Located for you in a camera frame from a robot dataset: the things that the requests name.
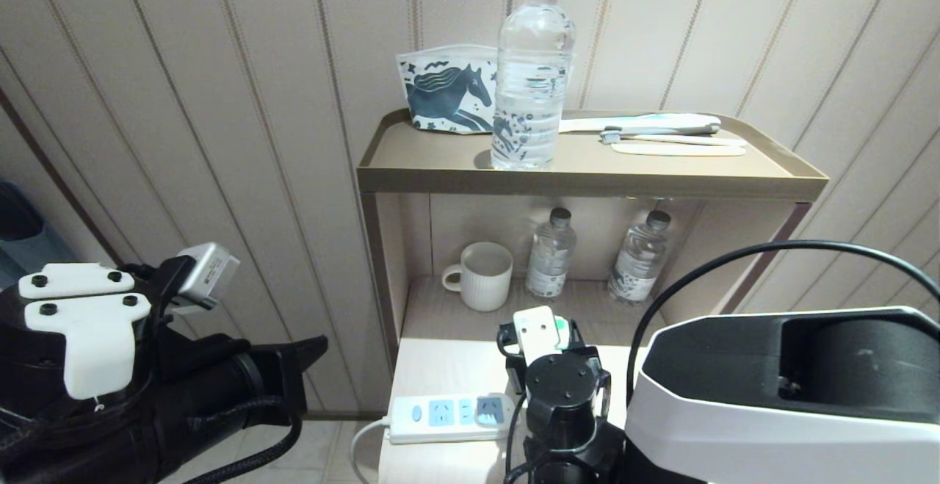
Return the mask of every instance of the bottle label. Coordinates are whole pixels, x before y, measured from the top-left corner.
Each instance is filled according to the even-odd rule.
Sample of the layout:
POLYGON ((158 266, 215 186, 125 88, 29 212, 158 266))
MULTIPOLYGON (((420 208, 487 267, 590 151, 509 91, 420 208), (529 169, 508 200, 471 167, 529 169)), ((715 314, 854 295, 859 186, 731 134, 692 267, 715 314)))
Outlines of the bottle label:
POLYGON ((623 250, 617 257, 614 273, 610 277, 610 288, 614 294, 624 300, 646 300, 658 277, 638 278, 628 273, 628 260, 632 259, 623 250))
POLYGON ((530 267, 526 274, 526 287, 531 293, 540 297, 557 297, 565 286, 565 277, 568 273, 560 275, 546 275, 540 270, 530 267))

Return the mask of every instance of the bottle cap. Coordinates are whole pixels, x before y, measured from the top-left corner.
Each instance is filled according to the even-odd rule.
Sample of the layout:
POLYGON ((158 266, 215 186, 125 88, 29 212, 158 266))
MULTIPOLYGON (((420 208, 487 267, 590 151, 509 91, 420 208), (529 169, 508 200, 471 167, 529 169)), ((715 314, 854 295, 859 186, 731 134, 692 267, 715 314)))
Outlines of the bottle cap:
POLYGON ((557 207, 557 209, 552 209, 552 213, 549 215, 548 219, 554 226, 564 227, 571 223, 571 211, 557 207))
POLYGON ((653 210, 647 216, 647 225, 657 233, 669 229, 669 222, 672 222, 672 217, 662 210, 653 210))

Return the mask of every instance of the horse illustration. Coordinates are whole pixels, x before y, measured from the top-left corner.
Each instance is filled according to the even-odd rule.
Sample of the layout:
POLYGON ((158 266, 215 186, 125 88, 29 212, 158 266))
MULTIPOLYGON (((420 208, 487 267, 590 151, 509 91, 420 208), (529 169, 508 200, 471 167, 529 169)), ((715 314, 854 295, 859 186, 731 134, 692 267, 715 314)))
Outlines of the horse illustration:
POLYGON ((444 71, 417 75, 413 84, 406 83, 405 89, 412 116, 443 118, 474 131, 493 130, 485 119, 460 109, 460 102, 468 90, 470 95, 483 102, 483 106, 489 108, 493 103, 480 78, 480 68, 474 71, 467 65, 464 69, 449 67, 444 71))

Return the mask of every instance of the plastic water bottle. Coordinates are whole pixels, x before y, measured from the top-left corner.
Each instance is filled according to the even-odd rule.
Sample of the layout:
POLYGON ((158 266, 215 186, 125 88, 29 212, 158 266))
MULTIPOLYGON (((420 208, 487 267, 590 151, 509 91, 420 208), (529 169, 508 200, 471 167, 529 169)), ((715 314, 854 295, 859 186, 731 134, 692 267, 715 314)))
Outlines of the plastic water bottle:
POLYGON ((524 0, 499 30, 490 159, 498 170, 546 170, 571 69, 574 23, 558 0, 524 0))
POLYGON ((638 306, 647 300, 649 291, 665 264, 668 241, 665 230, 671 217, 662 210, 648 214, 646 223, 632 226, 624 237, 617 264, 610 274, 607 289, 616 300, 638 306))
POLYGON ((552 209, 548 222, 539 225, 532 236, 526 273, 529 293, 545 299, 561 295, 577 241, 578 236, 571 228, 571 213, 567 209, 552 209))

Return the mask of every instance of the white power strip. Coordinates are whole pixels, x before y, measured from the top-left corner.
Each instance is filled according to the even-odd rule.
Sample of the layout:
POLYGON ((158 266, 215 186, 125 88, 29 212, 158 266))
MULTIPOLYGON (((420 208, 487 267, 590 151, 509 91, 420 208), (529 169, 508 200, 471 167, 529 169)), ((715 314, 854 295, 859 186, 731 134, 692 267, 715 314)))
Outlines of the white power strip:
POLYGON ((513 418, 506 394, 396 397, 389 414, 392 444, 506 438, 513 418))

